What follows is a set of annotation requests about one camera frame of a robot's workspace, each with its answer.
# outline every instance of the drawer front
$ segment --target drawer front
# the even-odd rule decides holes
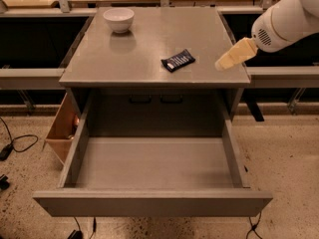
[[[272,196],[247,189],[109,192],[64,189],[38,192],[34,198],[52,216],[252,217]]]

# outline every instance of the gray cabinet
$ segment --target gray cabinet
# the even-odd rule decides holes
[[[249,79],[214,67],[231,46],[216,10],[134,8],[122,36],[105,10],[60,81],[81,117],[60,183],[34,198],[52,216],[257,215],[272,195],[249,188],[230,117]],[[166,71],[184,48],[196,62]]]

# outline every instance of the open drawer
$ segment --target open drawer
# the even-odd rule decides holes
[[[35,192],[52,216],[255,216],[218,90],[91,91],[59,189]]]

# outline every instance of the drawer handle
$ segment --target drawer handle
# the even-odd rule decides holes
[[[141,98],[137,99],[137,98],[134,98],[134,96],[130,96],[130,103],[135,105],[149,104],[151,101],[152,101],[151,95],[145,97],[144,99],[141,99]]]
[[[160,102],[162,104],[181,104],[182,103],[182,95],[177,97],[175,100],[165,99],[162,95],[160,95]]]

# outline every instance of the cabinet top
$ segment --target cabinet top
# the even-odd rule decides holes
[[[227,88],[249,84],[242,65],[218,71],[232,46],[215,8],[132,7],[134,23],[115,34],[99,8],[60,83],[65,87]],[[184,49],[196,61],[170,73],[161,63]]]

